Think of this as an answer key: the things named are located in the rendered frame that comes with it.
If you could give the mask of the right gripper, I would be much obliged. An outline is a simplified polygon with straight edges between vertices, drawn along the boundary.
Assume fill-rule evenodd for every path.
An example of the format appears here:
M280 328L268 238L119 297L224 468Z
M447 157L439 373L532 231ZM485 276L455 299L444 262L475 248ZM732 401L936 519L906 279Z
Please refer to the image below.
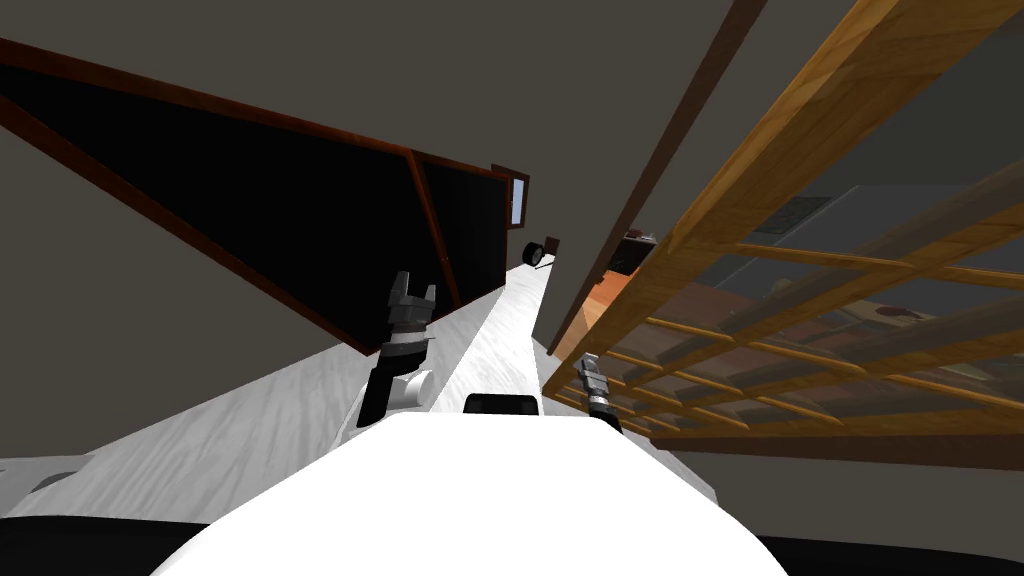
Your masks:
M596 355L583 354L575 363L575 370L588 397L607 397L609 395L608 381L599 370Z

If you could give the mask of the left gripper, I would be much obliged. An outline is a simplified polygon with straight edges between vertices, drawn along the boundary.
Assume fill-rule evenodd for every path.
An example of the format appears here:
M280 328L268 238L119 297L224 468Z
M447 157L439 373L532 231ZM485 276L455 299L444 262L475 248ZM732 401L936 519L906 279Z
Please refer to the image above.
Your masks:
M408 293L410 273L399 271L390 291L388 323L391 335L388 344L407 344L427 340L426 327L436 306L436 286L427 287L422 298Z

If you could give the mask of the small brown-framed window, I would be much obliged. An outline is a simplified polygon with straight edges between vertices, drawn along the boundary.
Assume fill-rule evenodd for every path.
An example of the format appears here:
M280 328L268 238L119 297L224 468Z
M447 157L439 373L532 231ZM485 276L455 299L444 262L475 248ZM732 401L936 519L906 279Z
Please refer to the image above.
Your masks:
M510 193L510 216L509 229L521 229L525 227L526 211L529 193L530 176L498 164L490 164L490 168L501 174L508 175L512 182Z

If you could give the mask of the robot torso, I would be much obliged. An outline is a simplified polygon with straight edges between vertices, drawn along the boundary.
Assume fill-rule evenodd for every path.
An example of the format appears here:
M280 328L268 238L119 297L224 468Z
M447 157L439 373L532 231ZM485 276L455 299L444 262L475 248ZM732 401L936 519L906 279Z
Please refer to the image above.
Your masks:
M214 521L152 576L788 576L586 416L406 412Z

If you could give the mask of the black brown-framed door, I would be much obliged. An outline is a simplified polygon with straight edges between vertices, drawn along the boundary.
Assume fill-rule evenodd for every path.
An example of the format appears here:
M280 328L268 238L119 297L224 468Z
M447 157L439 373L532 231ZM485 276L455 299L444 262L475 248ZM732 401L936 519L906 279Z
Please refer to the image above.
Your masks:
M364 355L505 282L506 175L0 38L0 126Z

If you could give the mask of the wooden lattice glass door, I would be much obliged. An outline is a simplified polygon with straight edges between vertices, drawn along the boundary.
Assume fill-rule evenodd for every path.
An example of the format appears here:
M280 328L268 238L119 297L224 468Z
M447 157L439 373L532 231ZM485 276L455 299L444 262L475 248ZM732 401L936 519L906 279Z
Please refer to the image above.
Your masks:
M583 355L658 449L1019 469L1024 0L856 0Z

